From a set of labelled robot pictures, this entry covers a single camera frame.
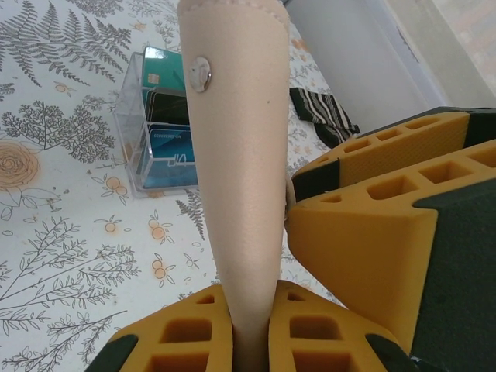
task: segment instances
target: acrylic card holder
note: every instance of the acrylic card holder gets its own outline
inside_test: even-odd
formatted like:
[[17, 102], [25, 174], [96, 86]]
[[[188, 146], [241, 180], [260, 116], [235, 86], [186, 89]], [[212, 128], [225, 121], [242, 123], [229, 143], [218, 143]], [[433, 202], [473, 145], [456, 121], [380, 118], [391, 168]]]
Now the acrylic card holder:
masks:
[[[145, 101], [150, 88], [142, 85], [142, 71], [143, 55], [133, 53], [114, 111], [131, 188], [137, 198], [198, 185], [189, 126], [146, 120]], [[158, 126], [167, 129], [153, 129]]]

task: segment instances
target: black and white striped cloth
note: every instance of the black and white striped cloth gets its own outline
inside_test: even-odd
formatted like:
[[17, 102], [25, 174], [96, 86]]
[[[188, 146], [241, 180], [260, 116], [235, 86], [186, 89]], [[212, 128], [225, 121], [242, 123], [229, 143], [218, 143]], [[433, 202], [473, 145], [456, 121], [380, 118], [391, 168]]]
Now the black and white striped cloth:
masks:
[[314, 123], [319, 139], [333, 148], [343, 143], [360, 128], [352, 124], [333, 95], [323, 95], [303, 88], [291, 88], [289, 95], [300, 120]]

